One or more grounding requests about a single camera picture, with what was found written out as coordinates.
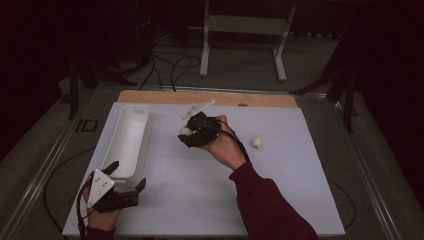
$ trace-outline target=white tray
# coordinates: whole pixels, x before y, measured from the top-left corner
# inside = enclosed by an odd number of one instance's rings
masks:
[[[118,188],[134,189],[141,180],[150,136],[149,112],[145,105],[127,105],[121,110],[102,165],[104,169],[119,161],[118,169],[110,175]]]

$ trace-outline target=dark background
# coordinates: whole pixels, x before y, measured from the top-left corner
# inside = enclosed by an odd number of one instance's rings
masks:
[[[102,12],[100,6],[82,1],[2,1],[0,159],[60,99],[57,83],[69,75],[70,42],[83,37],[80,43],[86,54],[102,64],[119,67],[118,58],[132,59],[137,44],[141,48],[149,44],[145,39],[151,36],[146,32],[140,33],[139,43],[129,40],[132,42],[124,44],[117,39],[118,35],[133,34],[137,25],[160,25],[182,39],[188,39],[187,26],[203,25],[203,1],[118,2],[122,5],[104,1],[106,12]],[[269,1],[260,7],[255,7],[255,1],[241,2],[234,8],[233,1],[211,1],[211,13],[286,14],[276,11],[287,4],[282,1]],[[129,3],[139,10],[136,23],[129,20]],[[356,69],[356,90],[363,94],[422,206],[423,12],[424,3],[418,0],[306,1],[299,5],[291,28],[298,37],[309,33],[339,38],[343,34],[324,75],[342,69],[346,63]],[[143,54],[149,54],[148,48],[136,57]]]

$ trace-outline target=cable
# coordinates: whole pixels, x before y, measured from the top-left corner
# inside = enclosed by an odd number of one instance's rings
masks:
[[[47,215],[49,216],[49,218],[50,218],[50,220],[53,222],[53,224],[55,225],[55,227],[56,227],[56,229],[59,231],[59,233],[60,233],[60,235],[62,235],[62,227],[60,227],[60,225],[59,225],[59,223],[56,221],[56,219],[53,217],[53,214],[51,213],[51,211],[50,211],[50,209],[49,209],[49,207],[48,207],[48,204],[47,204],[47,187],[48,187],[48,185],[49,185],[49,182],[50,182],[50,180],[51,180],[51,178],[53,177],[53,175],[56,173],[56,171],[57,170],[59,170],[63,165],[65,165],[67,162],[69,162],[69,161],[71,161],[71,160],[73,160],[73,159],[75,159],[75,158],[77,158],[77,157],[79,157],[79,156],[81,156],[81,155],[83,155],[83,154],[85,154],[85,153],[88,153],[88,152],[90,152],[90,151],[92,151],[92,150],[94,150],[95,149],[95,147],[92,147],[92,148],[89,148],[89,149],[87,149],[87,150],[85,150],[85,151],[83,151],[83,152],[81,152],[81,153],[78,153],[78,154],[76,154],[76,155],[74,155],[74,156],[72,156],[72,157],[70,157],[70,158],[68,158],[68,159],[66,159],[65,161],[63,161],[63,162],[61,162],[57,167],[55,167],[54,169],[53,169],[53,171],[52,171],[52,173],[50,174],[50,176],[49,176],[49,178],[47,179],[47,181],[46,181],[46,184],[44,185],[44,188],[43,188],[43,204],[44,204],[44,208],[46,209],[46,213],[47,213]],[[69,240],[69,238],[67,238],[66,236],[63,236],[62,235],[62,237],[64,238],[64,239],[66,239],[66,240]]]
[[[353,217],[350,220],[350,222],[348,224],[346,224],[345,226],[343,226],[344,229],[348,229],[349,227],[352,226],[352,224],[355,222],[356,220],[356,206],[355,206],[355,202],[353,201],[352,197],[349,195],[349,193],[347,193],[347,191],[340,186],[339,184],[337,184],[335,181],[331,180],[329,177],[327,177],[327,180],[329,182],[331,182],[332,184],[336,185],[340,190],[343,191],[344,194],[346,194],[346,196],[349,198],[350,203],[352,204],[352,208],[353,208]]]
[[[198,63],[198,64],[195,64],[195,65],[192,65],[192,66],[181,66],[181,65],[177,65],[177,64],[175,64],[175,63],[173,63],[173,62],[170,62],[170,61],[168,61],[168,60],[166,60],[166,59],[164,59],[164,58],[161,58],[161,57],[159,57],[159,56],[158,56],[158,55],[156,55],[156,54],[153,54],[153,57],[158,58],[158,59],[160,59],[160,60],[162,60],[162,61],[164,61],[164,62],[166,62],[166,63],[169,63],[169,64],[171,64],[171,65],[176,65],[176,67],[180,67],[180,68],[194,68],[194,67],[197,67],[197,66],[199,66],[199,65],[200,65],[200,58],[198,58],[198,57],[193,57],[193,56],[189,56],[189,55],[187,55],[187,54],[185,54],[185,53],[183,53],[183,52],[158,52],[158,53],[179,53],[179,54],[184,54],[184,55],[186,55],[187,57],[190,57],[190,58],[195,58],[195,59],[197,59],[197,60],[199,61],[199,63]]]
[[[200,65],[200,63],[201,63],[201,60],[200,60],[200,58],[198,58],[198,57],[193,57],[193,56],[188,56],[189,58],[190,58],[190,68],[194,68],[194,67],[197,67],[197,66],[199,66]],[[194,59],[196,59],[198,62],[197,62],[197,64],[194,64],[194,65],[191,65],[191,59],[192,58],[194,58]],[[178,79],[182,76],[182,75],[184,75],[186,72],[188,71],[188,68],[186,68],[186,70],[183,72],[183,73],[181,73],[177,78],[175,78],[175,80],[174,80],[174,84],[175,83],[177,83],[177,81],[178,81]]]
[[[174,69],[175,69],[175,67],[178,65],[178,63],[180,62],[180,61],[182,61],[182,60],[184,60],[184,59],[186,59],[186,58],[188,58],[189,60],[190,60],[190,64],[189,64],[189,66],[191,66],[191,57],[189,57],[189,56],[185,56],[185,57],[182,57],[182,58],[180,58],[180,59],[178,59],[178,61],[176,61],[175,62],[175,64],[172,66],[172,69],[171,69],[171,74],[169,75],[169,78],[170,78],[170,81],[171,81],[171,86],[172,86],[172,89],[174,90],[174,92],[176,92],[177,90],[175,89],[175,83],[177,82],[177,80],[182,76],[182,75],[184,75],[184,73],[186,73],[187,71],[188,71],[188,69],[189,68],[185,68],[184,69],[184,71],[175,79],[175,81],[174,80],[172,80],[172,75],[173,75],[173,73],[174,73]]]
[[[156,62],[155,62],[155,59],[154,58],[152,58],[152,61],[153,61],[153,65],[156,65]],[[163,91],[163,83],[162,83],[162,78],[161,78],[161,73],[160,73],[160,71],[159,71],[159,69],[158,68],[156,68],[156,67],[154,67],[154,70],[155,70],[155,73],[156,73],[156,75],[158,76],[157,78],[156,78],[156,80],[158,81],[158,84],[159,84],[159,91]]]
[[[153,62],[153,66],[151,66],[151,70],[150,70],[149,74],[147,75],[146,78],[144,78],[143,82],[141,82],[138,90],[141,90],[141,88],[143,88],[144,84],[146,84],[146,82],[149,80],[150,76],[153,74],[153,71],[155,70],[155,62],[154,62],[153,58],[151,58],[151,60]]]
[[[225,126],[227,126],[228,127],[228,129],[230,129],[231,130],[231,132],[234,134],[234,136],[237,138],[237,140],[238,141],[240,141],[239,140],[239,138],[237,137],[237,135],[236,135],[236,132],[234,132],[234,130],[232,129],[232,128],[230,128],[230,125],[228,125],[228,123],[226,123],[226,122],[224,122],[224,121],[221,121],[221,120],[216,120],[217,122],[219,122],[219,123],[222,123],[222,124],[224,124]]]
[[[81,187],[81,189],[78,192],[77,196],[77,205],[75,208],[77,209],[77,217],[78,217],[78,230],[80,232],[80,239],[85,239],[85,222],[84,218],[81,217],[81,198],[84,190],[88,188],[91,185],[91,182],[85,182],[84,185]]]
[[[87,214],[87,216],[83,217],[82,219],[86,219],[88,218],[88,216],[90,216],[93,212],[95,212],[96,210],[91,210],[91,212],[89,214]]]
[[[222,129],[215,128],[215,127],[212,127],[212,126],[209,126],[209,125],[206,125],[206,124],[199,123],[197,125],[201,126],[201,127],[213,129],[217,132],[221,132],[221,133],[224,133],[225,135],[229,136],[232,140],[234,140],[237,143],[237,146],[240,148],[240,151],[243,153],[243,156],[244,156],[244,159],[246,160],[246,162],[250,162],[250,158],[249,158],[249,155],[247,154],[246,148],[244,147],[243,143],[238,139],[238,137],[235,135],[235,132],[230,127],[228,127],[228,128],[234,133],[234,135],[227,132],[227,131],[224,131]]]

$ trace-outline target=maroon sweater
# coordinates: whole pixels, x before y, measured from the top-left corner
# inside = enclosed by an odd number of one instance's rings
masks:
[[[250,240],[318,239],[314,229],[284,199],[271,179],[264,179],[245,163],[231,175],[237,205]],[[113,239],[114,231],[87,228],[87,240]]]

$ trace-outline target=hand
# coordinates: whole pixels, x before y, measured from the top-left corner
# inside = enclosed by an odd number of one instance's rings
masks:
[[[227,123],[227,117],[224,115],[215,118]],[[221,123],[221,129],[234,136],[233,132],[226,124]],[[246,162],[237,143],[225,133],[220,133],[215,141],[201,148],[208,151],[218,162],[231,168],[233,171]]]
[[[87,187],[82,193],[86,203],[88,201],[88,196],[90,195],[90,189],[90,187]],[[100,213],[94,210],[93,208],[87,208],[88,226],[104,231],[111,231],[115,229],[116,221],[118,220],[121,211],[122,209],[115,210],[113,212]]]

